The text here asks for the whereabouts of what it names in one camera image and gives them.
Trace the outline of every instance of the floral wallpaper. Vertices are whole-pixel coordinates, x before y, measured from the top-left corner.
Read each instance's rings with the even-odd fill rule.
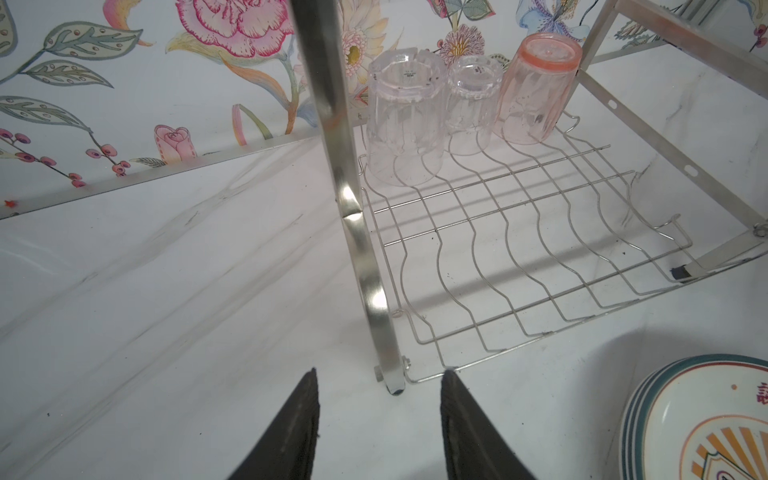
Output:
[[[350,106],[367,105],[369,65],[386,49],[506,66],[537,31],[582,42],[603,1],[339,0]],[[765,1],[738,0],[753,48],[766,43]],[[629,22],[607,48],[653,37]],[[0,58],[0,217],[317,126],[286,0],[0,0]]]

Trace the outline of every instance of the white marble surface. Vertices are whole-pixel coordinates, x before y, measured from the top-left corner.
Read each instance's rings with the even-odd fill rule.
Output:
[[[766,210],[765,101],[745,103],[681,55],[619,60],[667,66],[674,93],[658,100],[627,63],[597,65],[595,76],[624,87],[654,126],[683,132],[674,140],[684,150],[713,144],[702,165]],[[572,106],[602,108],[590,102],[581,92]],[[733,167],[699,108],[740,109],[727,130]],[[617,128],[584,127],[595,143]],[[666,199],[666,165],[632,162],[661,165],[638,200]],[[764,257],[462,379],[539,478],[616,478],[618,419],[643,376],[697,353],[765,356],[767,266]],[[0,272],[2,478],[226,478],[313,366],[314,478],[445,477],[439,383],[391,397],[374,380],[318,139],[3,220]]]

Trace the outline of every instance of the metal leg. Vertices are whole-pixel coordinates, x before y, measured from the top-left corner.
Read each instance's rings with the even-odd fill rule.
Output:
[[[672,269],[672,276],[676,280],[705,276],[711,270],[723,268],[728,260],[732,260],[755,247],[763,244],[765,239],[758,237],[760,229],[748,230],[738,237],[734,237],[723,243],[718,248],[711,250],[687,265]]]
[[[299,37],[310,90],[323,131],[323,143],[333,177],[346,243],[362,299],[373,345],[379,356],[377,375],[389,393],[406,387],[395,327],[366,219],[357,175],[357,154],[346,104],[346,79],[341,59],[341,31],[336,0],[291,0],[293,24]]]

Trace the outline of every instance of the clear plastic glass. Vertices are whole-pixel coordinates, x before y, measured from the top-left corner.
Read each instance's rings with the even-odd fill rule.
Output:
[[[371,63],[367,171],[390,185],[419,185],[442,167],[448,72],[416,48],[385,51]]]
[[[498,61],[478,55],[461,57],[451,65],[447,126],[452,154],[476,154],[490,143],[503,73]]]
[[[544,141],[565,107],[580,61],[581,47],[569,37],[526,37],[504,75],[494,133],[514,144]]]

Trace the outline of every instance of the sun pattern on plate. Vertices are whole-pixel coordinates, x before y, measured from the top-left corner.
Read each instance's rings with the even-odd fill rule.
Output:
[[[695,455],[689,445],[697,445]],[[768,423],[741,415],[708,419],[691,432],[680,460],[686,457],[702,480],[768,480]]]

